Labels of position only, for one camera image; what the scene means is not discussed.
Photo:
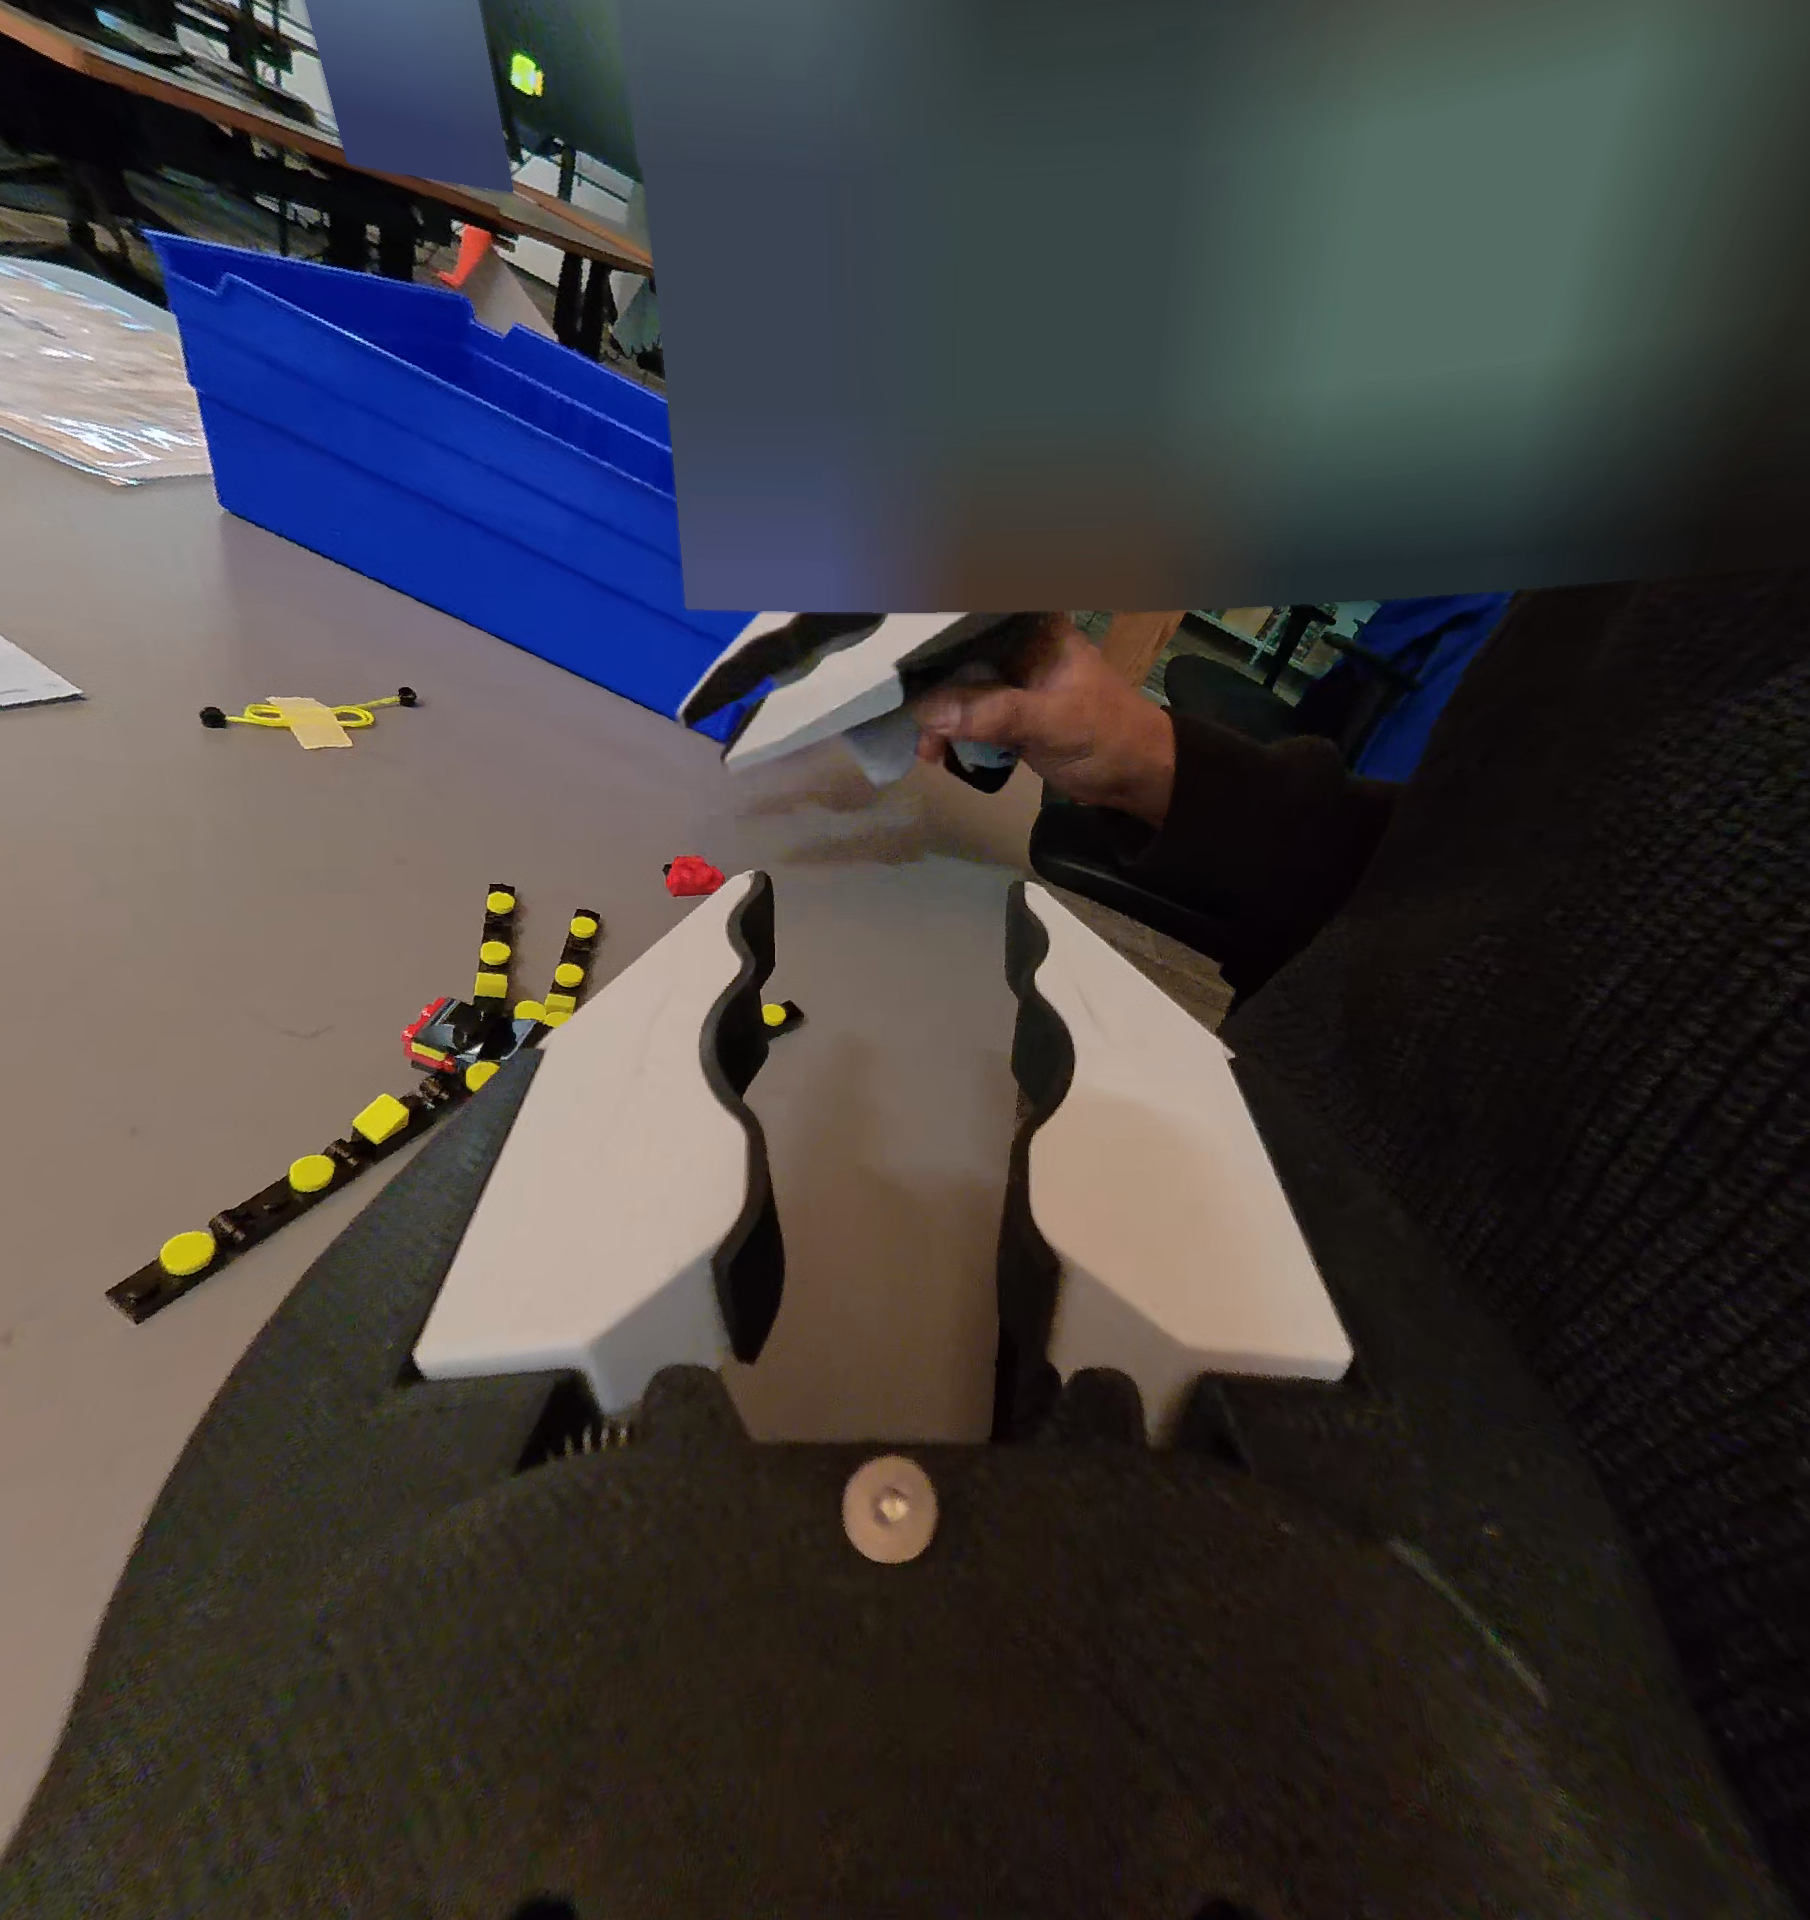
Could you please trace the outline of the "blue plastic bin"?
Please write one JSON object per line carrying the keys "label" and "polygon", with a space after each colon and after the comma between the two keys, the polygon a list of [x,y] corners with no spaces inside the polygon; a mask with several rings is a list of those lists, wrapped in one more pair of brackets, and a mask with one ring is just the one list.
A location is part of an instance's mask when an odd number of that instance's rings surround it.
{"label": "blue plastic bin", "polygon": [[455,293],[148,243],[228,514],[665,718],[752,621],[686,603],[662,394]]}

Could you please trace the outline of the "black yellow lego spider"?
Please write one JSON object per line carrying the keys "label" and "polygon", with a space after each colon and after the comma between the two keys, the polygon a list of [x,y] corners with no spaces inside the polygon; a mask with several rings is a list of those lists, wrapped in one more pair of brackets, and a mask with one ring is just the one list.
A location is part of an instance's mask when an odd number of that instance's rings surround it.
{"label": "black yellow lego spider", "polygon": [[[143,1266],[107,1292],[107,1302],[128,1323],[142,1327],[158,1319],[234,1260],[362,1180],[397,1149],[418,1143],[465,1108],[484,1106],[495,1115],[509,1093],[523,1100],[543,1044],[555,1040],[559,1029],[591,1000],[583,988],[599,923],[591,914],[575,914],[548,993],[541,999],[514,1000],[509,966],[518,952],[516,911],[518,899],[504,886],[486,897],[486,941],[469,994],[430,1002],[406,1029],[403,1051],[415,1071],[415,1087],[403,1094],[373,1096],[347,1121],[340,1138],[293,1161],[253,1197],[211,1215],[200,1226],[172,1234]],[[506,1118],[495,1156],[516,1117],[518,1110]],[[451,1226],[451,1251],[442,1279],[427,1285],[427,1306],[415,1338],[438,1301],[493,1161],[477,1177],[475,1201]]]}

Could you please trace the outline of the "person's right hand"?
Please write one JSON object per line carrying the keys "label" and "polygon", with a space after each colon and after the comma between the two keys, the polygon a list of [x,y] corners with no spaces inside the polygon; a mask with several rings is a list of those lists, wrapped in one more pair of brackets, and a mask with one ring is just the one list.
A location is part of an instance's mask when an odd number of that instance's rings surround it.
{"label": "person's right hand", "polygon": [[1098,807],[1159,828],[1174,797],[1176,734],[1100,655],[1067,614],[1021,616],[1021,646],[990,682],[946,682],[919,695],[910,715],[918,757],[990,748],[1027,765],[1071,805]]}

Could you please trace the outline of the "clear plastic bag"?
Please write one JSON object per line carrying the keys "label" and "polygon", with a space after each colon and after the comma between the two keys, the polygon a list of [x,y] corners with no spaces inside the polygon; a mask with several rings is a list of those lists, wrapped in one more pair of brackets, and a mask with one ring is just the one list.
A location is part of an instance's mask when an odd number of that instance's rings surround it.
{"label": "clear plastic bag", "polygon": [[211,474],[172,315],[54,262],[0,256],[0,438],[115,487]]}

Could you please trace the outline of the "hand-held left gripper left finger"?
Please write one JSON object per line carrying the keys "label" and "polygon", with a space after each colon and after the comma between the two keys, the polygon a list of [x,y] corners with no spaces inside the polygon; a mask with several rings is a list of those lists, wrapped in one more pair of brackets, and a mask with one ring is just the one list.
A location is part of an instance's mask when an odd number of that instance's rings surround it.
{"label": "hand-held left gripper left finger", "polygon": [[752,1366],[785,1257],[747,1093],[772,1051],[773,879],[726,881],[540,1053],[411,1347],[425,1380],[566,1375],[603,1415]]}

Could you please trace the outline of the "dark monitor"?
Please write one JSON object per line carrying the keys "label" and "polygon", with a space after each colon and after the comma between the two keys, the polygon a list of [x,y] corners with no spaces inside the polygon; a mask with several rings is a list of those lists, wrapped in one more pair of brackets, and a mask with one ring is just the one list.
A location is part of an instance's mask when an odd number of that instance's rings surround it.
{"label": "dark monitor", "polygon": [[571,154],[641,183],[614,2],[479,2],[507,158]]}

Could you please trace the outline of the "wooden desk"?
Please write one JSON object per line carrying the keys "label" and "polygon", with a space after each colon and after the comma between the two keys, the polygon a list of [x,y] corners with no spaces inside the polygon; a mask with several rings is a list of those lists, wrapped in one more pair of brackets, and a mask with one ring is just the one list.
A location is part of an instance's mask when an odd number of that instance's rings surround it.
{"label": "wooden desk", "polygon": [[164,305],[150,231],[402,282],[439,284],[462,227],[491,231],[563,343],[597,341],[652,273],[641,192],[563,153],[511,163],[479,5],[479,109],[504,178],[427,176],[396,142],[347,140],[346,106],[413,119],[434,5],[373,5],[363,61],[337,61],[322,5],[0,2],[0,256],[101,277]]}

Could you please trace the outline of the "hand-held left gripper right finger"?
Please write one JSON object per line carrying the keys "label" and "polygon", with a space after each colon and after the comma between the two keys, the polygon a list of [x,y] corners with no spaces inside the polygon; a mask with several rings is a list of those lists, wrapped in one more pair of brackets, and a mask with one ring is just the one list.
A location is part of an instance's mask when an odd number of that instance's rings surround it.
{"label": "hand-held left gripper right finger", "polygon": [[1353,1347],[1229,1049],[1061,901],[1006,897],[1017,1118],[996,1237],[991,1437],[1131,1386],[1147,1444],[1207,1378],[1330,1386]]}

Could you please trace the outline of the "person's right forearm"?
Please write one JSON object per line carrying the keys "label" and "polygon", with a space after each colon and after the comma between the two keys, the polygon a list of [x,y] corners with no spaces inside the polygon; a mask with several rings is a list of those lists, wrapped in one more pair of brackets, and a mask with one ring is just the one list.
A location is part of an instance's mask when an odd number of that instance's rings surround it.
{"label": "person's right forearm", "polygon": [[1360,779],[1325,741],[1261,744],[1166,712],[1176,781],[1164,825],[1052,791],[1036,815],[1029,861],[1049,886],[1203,954],[1246,1000],[1349,902],[1398,815],[1401,785]]}

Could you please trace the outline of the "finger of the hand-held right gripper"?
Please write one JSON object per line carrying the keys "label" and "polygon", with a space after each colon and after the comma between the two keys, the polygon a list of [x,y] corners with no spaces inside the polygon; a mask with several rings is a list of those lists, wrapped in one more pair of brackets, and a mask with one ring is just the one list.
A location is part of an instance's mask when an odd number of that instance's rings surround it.
{"label": "finger of the hand-held right gripper", "polygon": [[756,772],[908,702],[911,664],[942,661],[983,633],[958,613],[759,613],[721,652],[721,707],[756,702],[724,748],[733,775]]}
{"label": "finger of the hand-held right gripper", "polygon": [[884,664],[824,669],[863,645],[884,613],[759,613],[681,696],[676,722],[697,731],[773,685],[757,718],[765,741],[824,741],[885,709]]}

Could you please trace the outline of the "person's black knit sweater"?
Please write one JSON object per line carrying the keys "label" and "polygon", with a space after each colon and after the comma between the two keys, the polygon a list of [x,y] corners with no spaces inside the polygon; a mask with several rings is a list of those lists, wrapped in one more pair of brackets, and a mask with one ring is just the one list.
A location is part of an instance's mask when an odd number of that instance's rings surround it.
{"label": "person's black knit sweater", "polygon": [[1516,1334],[1810,1917],[1810,568],[1514,601],[1231,1027]]}

